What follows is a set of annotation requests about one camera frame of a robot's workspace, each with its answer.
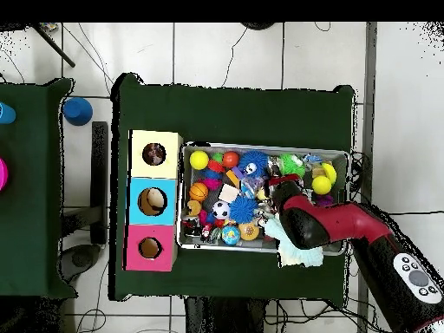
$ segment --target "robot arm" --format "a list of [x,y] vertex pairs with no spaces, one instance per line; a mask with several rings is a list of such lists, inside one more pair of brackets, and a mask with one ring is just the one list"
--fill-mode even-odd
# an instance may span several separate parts
[[269,188],[287,236],[300,249],[350,239],[360,271],[394,332],[444,333],[440,288],[371,208],[354,202],[315,207],[294,180],[284,178],[271,179]]

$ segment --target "round hole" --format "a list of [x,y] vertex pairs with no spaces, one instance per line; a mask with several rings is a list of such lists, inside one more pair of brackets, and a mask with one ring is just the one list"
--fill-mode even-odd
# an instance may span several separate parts
[[144,238],[139,243],[139,253],[143,258],[155,259],[162,252],[162,246],[156,238]]
[[158,166],[165,160],[167,153],[160,143],[149,143],[143,148],[142,159],[149,166]]
[[137,206],[146,216],[159,216],[167,208],[167,195],[158,187],[148,187],[139,194]]

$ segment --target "green mat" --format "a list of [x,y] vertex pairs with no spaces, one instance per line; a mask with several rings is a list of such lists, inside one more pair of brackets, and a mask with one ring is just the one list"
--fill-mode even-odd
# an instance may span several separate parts
[[0,124],[10,180],[0,192],[0,295],[75,297],[58,276],[61,235],[59,106],[70,79],[46,86],[0,84],[16,121]]
[[144,86],[133,74],[113,86],[109,294],[326,298],[343,305],[344,255],[322,267],[278,268],[276,254],[179,249],[172,272],[121,268],[128,129],[177,132],[187,140],[278,147],[351,146],[350,86],[335,92]]

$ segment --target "gray tray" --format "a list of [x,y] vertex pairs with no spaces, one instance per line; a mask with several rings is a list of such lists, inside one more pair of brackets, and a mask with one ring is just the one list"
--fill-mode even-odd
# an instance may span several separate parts
[[[198,179],[203,178],[201,171],[194,170],[190,165],[190,155],[194,151],[202,150],[211,156],[213,153],[224,153],[227,151],[233,151],[242,155],[252,149],[262,151],[270,156],[279,156],[282,153],[295,153],[298,156],[304,156],[307,153],[315,154],[324,160],[329,160],[333,163],[333,167],[336,169],[337,179],[335,185],[331,188],[331,195],[335,199],[336,203],[343,203],[349,199],[349,177],[351,175],[351,159],[350,155],[344,151],[333,150],[321,150],[321,149],[305,149],[305,148],[286,148],[286,147],[265,147],[265,146],[240,146],[224,143],[206,143],[209,146],[200,146],[198,142],[187,142],[181,148],[180,165],[182,174],[180,175],[179,182],[179,200],[178,200],[178,218],[177,218],[177,242],[178,244],[187,249],[211,249],[222,251],[260,251],[276,253],[277,245],[276,241],[265,241],[263,231],[260,235],[252,241],[240,240],[236,246],[229,246],[224,243],[222,239],[217,240],[215,243],[204,243],[200,238],[193,238],[185,236],[183,233],[184,226],[181,224],[181,220],[187,215],[186,202],[190,200],[189,189],[192,183]],[[223,175],[223,182],[232,185],[231,181]],[[311,188],[311,174],[306,173],[304,175],[304,187]],[[217,191],[209,191],[208,197],[203,202],[202,207],[210,212],[212,205],[219,200],[220,189]],[[323,247],[324,255],[340,255],[346,249],[346,243],[344,241],[338,241],[330,245]]]

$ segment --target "blue cup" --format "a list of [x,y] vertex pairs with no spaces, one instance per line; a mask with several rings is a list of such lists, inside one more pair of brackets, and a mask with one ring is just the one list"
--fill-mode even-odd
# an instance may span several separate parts
[[0,124],[10,124],[16,119],[16,110],[0,102]]
[[73,125],[81,126],[88,124],[93,117],[93,107],[81,97],[73,97],[63,105],[65,119]]

